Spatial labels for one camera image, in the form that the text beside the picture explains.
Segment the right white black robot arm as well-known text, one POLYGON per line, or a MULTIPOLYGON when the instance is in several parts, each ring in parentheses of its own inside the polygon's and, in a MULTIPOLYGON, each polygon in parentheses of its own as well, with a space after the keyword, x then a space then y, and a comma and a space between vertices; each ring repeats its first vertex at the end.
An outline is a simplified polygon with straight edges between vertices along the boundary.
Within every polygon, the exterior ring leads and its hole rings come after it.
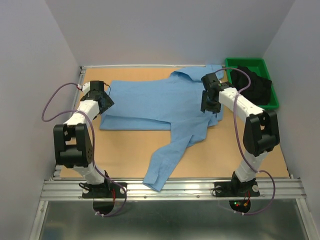
POLYGON ((228 82, 220 82, 215 73, 202 77, 204 90, 201 111, 217 114, 225 106, 233 112, 233 119, 244 122, 243 137, 237 144, 243 157, 230 181, 214 184, 213 195, 218 198, 260 195, 256 175, 262 161, 280 143, 277 114, 253 104, 228 82))

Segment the light blue long sleeve shirt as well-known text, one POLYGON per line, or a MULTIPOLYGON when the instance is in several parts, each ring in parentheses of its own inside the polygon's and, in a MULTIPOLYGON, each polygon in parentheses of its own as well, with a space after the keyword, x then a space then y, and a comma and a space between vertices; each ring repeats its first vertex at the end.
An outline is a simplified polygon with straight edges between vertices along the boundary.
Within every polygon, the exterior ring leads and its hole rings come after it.
POLYGON ((151 81, 114 80, 114 105, 101 116, 101 130, 169 130, 170 143, 156 150, 143 184, 159 192, 170 177, 186 148, 207 137, 208 127, 223 119, 223 113, 201 112, 202 77, 217 73, 221 65, 191 66, 173 71, 166 79, 151 81))

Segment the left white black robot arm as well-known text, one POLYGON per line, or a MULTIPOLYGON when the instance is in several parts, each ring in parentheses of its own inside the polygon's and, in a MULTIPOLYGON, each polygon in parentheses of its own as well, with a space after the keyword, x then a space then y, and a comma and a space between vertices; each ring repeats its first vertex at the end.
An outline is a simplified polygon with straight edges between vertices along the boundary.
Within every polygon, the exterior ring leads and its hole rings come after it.
POLYGON ((80 174, 84 199, 112 197, 115 192, 106 171, 95 163, 95 137, 92 121, 114 105, 106 93, 107 84, 94 80, 80 86, 83 96, 71 117, 53 128, 56 164, 72 169, 80 174))

